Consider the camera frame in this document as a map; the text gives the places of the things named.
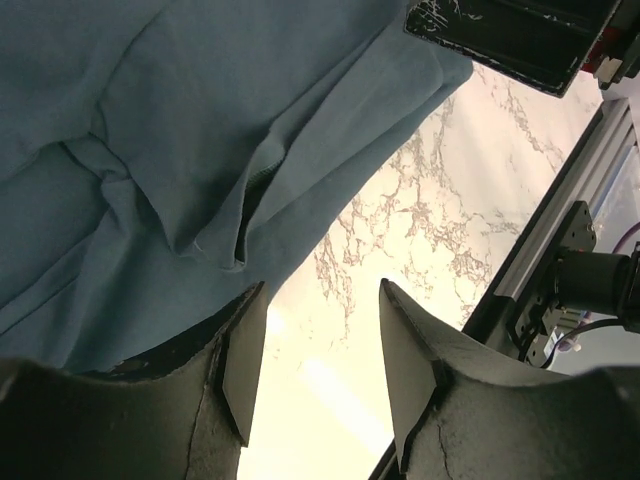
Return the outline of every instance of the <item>blue towel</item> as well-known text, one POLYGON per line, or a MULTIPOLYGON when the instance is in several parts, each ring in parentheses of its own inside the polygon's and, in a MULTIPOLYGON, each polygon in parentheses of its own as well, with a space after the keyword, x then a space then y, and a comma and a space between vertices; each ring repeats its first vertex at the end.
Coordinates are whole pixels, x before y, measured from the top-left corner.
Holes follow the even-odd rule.
POLYGON ((405 8, 0 0, 0 355, 108 369, 275 294, 471 74, 405 8))

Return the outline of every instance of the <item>light blue cloth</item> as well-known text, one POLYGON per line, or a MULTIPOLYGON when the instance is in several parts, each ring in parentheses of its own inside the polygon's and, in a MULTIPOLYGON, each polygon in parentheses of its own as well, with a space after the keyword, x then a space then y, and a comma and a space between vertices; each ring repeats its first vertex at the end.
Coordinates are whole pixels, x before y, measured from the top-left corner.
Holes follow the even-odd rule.
POLYGON ((0 0, 0 355, 106 369, 275 293, 471 74, 403 10, 0 0))

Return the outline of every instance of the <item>white marble countertop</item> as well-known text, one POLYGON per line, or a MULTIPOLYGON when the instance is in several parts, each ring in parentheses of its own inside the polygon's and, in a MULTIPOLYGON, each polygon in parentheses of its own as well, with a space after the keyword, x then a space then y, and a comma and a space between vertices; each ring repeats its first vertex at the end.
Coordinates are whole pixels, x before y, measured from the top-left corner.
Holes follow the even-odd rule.
POLYGON ((240 480, 368 478, 393 436, 380 279, 461 327, 600 101, 476 66, 276 296, 240 480))

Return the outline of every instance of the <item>red component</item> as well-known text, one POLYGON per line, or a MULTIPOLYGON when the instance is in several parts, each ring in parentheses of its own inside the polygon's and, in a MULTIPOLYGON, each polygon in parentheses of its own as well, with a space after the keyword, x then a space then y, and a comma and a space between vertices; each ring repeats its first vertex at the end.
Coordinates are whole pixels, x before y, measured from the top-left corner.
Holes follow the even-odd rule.
POLYGON ((598 42, 589 53, 587 61, 582 65, 582 70, 589 73, 596 73, 604 56, 611 50, 611 47, 620 40, 623 33, 624 31, 619 28, 605 28, 598 42))

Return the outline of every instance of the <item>cable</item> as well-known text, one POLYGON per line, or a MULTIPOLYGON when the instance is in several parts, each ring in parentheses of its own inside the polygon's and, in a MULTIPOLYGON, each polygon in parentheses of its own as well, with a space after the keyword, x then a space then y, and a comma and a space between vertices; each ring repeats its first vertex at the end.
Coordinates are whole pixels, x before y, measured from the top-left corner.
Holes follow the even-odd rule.
POLYGON ((543 368, 543 369, 549 368, 549 366, 551 365, 551 362, 553 362, 553 357, 555 356, 556 350, 560 345, 560 343, 562 343, 562 341, 570 340, 574 337, 577 337, 578 335, 581 335, 586 332, 591 332, 592 330, 597 330, 599 328, 623 327, 623 326, 624 326, 624 322, 618 318, 606 318, 604 320, 598 320, 596 322, 588 323, 581 327, 574 328, 573 330, 568 332, 566 335, 563 335, 562 338, 558 339, 556 343, 553 344, 553 347, 551 348, 551 353, 549 353, 549 356, 544 361, 544 363, 540 365, 540 368, 543 368))
POLYGON ((620 237, 620 240, 618 240, 618 243, 616 243, 616 246, 614 247, 612 253, 620 253, 620 250, 622 250, 625 244, 629 240, 631 240, 631 238, 638 232, 640 232, 640 222, 636 223, 629 230, 627 230, 627 232, 622 237, 620 237))

